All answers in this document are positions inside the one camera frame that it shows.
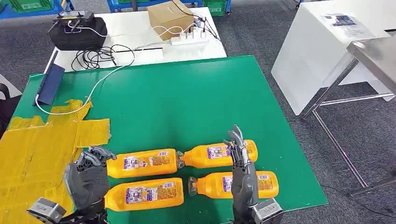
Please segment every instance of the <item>power strip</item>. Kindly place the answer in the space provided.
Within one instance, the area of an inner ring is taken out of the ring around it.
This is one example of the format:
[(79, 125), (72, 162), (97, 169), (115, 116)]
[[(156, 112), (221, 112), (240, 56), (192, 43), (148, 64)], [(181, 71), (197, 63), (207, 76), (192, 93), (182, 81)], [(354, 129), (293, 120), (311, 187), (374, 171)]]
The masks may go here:
[(208, 42), (208, 32), (204, 32), (203, 29), (193, 29), (190, 33), (181, 33), (179, 36), (172, 37), (170, 43), (173, 46), (177, 45), (187, 45), (195, 43), (205, 43)]

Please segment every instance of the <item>yellow packing tape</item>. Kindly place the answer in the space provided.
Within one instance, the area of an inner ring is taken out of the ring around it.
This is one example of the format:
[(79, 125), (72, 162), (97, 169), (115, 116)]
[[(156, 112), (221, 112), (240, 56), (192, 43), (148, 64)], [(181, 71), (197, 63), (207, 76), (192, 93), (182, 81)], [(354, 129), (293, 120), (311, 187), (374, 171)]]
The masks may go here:
[[(70, 112), (83, 104), (67, 102), (51, 112)], [(110, 119), (83, 120), (91, 105), (68, 115), (50, 115), (46, 124), (39, 116), (11, 120), (0, 140), (0, 223), (40, 223), (26, 213), (39, 197), (59, 203), (70, 214), (73, 204), (63, 183), (66, 164), (82, 147), (107, 144), (110, 138)]]

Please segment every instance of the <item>plastic bottle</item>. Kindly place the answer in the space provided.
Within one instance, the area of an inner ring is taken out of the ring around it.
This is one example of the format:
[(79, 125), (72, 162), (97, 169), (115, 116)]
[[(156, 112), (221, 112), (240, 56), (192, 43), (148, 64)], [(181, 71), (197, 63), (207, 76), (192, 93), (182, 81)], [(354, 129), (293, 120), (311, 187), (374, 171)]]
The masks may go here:
[(176, 161), (172, 148), (119, 154), (107, 161), (107, 174), (114, 178), (172, 174), (177, 171)]
[[(258, 153), (255, 142), (252, 140), (245, 140), (245, 146), (250, 160), (256, 162)], [(231, 153), (224, 143), (201, 145), (194, 147), (188, 152), (184, 152), (184, 154), (181, 152), (177, 152), (177, 154), (180, 160), (182, 160), (178, 168), (184, 165), (196, 168), (209, 168), (232, 166), (233, 164)]]
[(105, 195), (105, 207), (113, 211), (147, 210), (183, 204), (181, 178), (119, 184)]
[[(276, 175), (271, 171), (257, 171), (259, 198), (275, 197), (279, 193)], [(190, 196), (197, 193), (210, 198), (232, 198), (232, 172), (212, 173), (203, 178), (190, 177), (188, 191)]]
[[(245, 140), (245, 145), (250, 159), (256, 161), (255, 142)], [(231, 166), (230, 155), (224, 143), (197, 146), (184, 154), (176, 153), (172, 148), (119, 154), (116, 160), (107, 161), (107, 174), (113, 178), (126, 178), (172, 174), (185, 165), (196, 168)]]

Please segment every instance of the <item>robotic arm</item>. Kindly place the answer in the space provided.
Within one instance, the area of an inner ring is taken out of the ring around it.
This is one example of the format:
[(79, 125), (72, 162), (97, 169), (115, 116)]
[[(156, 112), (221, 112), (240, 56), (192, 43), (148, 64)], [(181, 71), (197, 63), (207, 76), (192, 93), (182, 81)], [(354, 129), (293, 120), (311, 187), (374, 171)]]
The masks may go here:
[(45, 224), (107, 224), (107, 212), (103, 197), (110, 189), (106, 161), (116, 159), (109, 150), (89, 147), (77, 161), (69, 163), (64, 182), (76, 211), (66, 217), (66, 211), (57, 203), (44, 198), (27, 211)]
[(237, 125), (224, 140), (233, 160), (233, 214), (235, 224), (278, 224), (283, 210), (274, 198), (259, 203), (255, 163), (249, 159), (242, 132)]
[[(233, 160), (234, 224), (279, 224), (283, 210), (274, 198), (260, 203), (255, 163), (249, 159), (242, 132), (237, 125), (228, 132), (231, 142), (224, 140)], [(77, 210), (63, 217), (66, 211), (44, 198), (27, 211), (45, 224), (108, 224), (104, 196), (110, 185), (106, 161), (116, 159), (109, 150), (89, 147), (77, 161), (69, 163), (64, 182)]]

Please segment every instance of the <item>green mat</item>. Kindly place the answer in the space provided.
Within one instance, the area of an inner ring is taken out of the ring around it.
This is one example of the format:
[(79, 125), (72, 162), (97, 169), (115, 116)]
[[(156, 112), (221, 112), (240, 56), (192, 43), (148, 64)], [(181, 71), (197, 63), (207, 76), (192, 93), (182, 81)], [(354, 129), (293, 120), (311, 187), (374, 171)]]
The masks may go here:
[[(65, 73), (53, 105), (70, 98), (83, 99), (111, 69)], [(30, 118), (47, 116), (32, 107), (42, 75), (31, 75), (15, 112)], [(221, 142), (232, 124), (259, 149), (257, 170), (277, 175), (276, 200), (284, 210), (328, 203), (300, 149), (282, 110), (253, 56), (239, 56), (123, 68), (100, 84), (92, 96), (86, 119), (110, 118), (107, 148), (116, 154), (175, 148), (187, 151), (197, 145)], [(110, 184), (156, 178), (182, 177), (184, 204), (165, 209), (109, 211), (111, 224), (224, 223), (233, 218), (232, 200), (189, 197), (187, 179), (231, 167), (184, 167), (172, 175), (110, 179)]]

